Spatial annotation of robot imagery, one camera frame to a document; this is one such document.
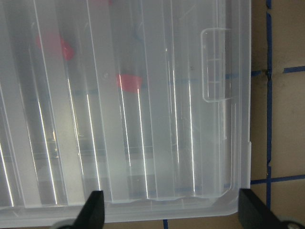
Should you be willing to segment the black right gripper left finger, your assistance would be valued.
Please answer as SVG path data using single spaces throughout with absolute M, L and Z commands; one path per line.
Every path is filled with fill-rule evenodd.
M 93 191 L 79 215 L 74 221 L 73 229 L 102 229 L 105 222 L 103 191 Z

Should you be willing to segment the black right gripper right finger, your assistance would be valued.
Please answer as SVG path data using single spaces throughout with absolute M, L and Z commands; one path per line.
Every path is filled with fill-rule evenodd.
M 239 190 L 239 221 L 243 229 L 283 229 L 281 221 L 251 190 Z

